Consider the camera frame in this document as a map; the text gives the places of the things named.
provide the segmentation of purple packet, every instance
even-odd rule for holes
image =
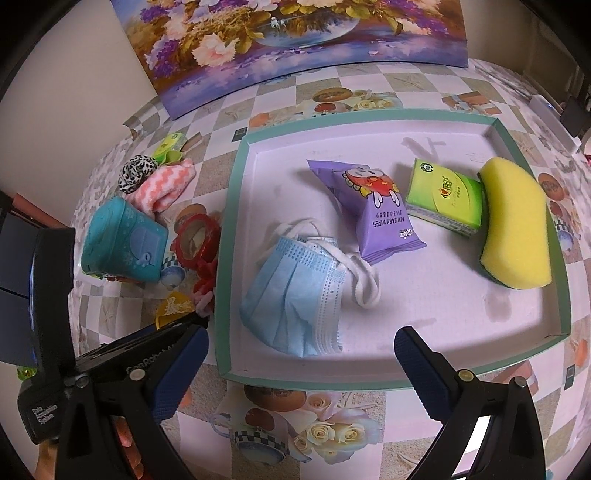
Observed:
[[[308,165],[356,218],[359,253],[367,263],[427,246],[414,232],[398,188],[383,171],[324,160],[308,160]]]

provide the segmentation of pink towel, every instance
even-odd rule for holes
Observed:
[[[169,208],[194,178],[195,166],[189,158],[180,164],[164,165],[152,173],[139,189],[126,195],[125,200],[154,219],[154,213]]]

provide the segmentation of blue gripper pad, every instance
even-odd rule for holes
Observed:
[[[154,390],[152,416],[156,423],[174,415],[189,385],[205,360],[209,335],[198,329]]]
[[[452,415],[454,401],[454,389],[450,381],[456,384],[453,379],[455,370],[452,366],[443,355],[433,352],[412,327],[401,328],[396,333],[394,354],[427,414],[433,420],[443,423],[448,421]]]

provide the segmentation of scrunchie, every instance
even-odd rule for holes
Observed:
[[[123,165],[119,175],[119,191],[126,194],[135,192],[157,168],[158,164],[152,157],[136,155]]]

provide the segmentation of white tray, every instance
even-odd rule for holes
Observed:
[[[554,281],[511,290],[477,271],[483,232],[467,239],[411,217],[428,247],[380,262],[382,300],[372,310],[345,287],[340,355],[300,359],[265,346],[238,307],[258,269],[254,259],[279,223],[320,219],[345,252],[358,251],[350,222],[306,160],[368,164],[391,176],[403,195],[415,158],[476,178],[491,157],[525,158],[493,117],[435,110],[383,110],[318,117],[247,135],[230,178],[216,292],[220,374],[253,385],[302,390],[377,390],[409,383],[393,339],[414,326],[455,368],[484,373],[533,356],[570,334],[570,297],[556,231],[549,224]]]

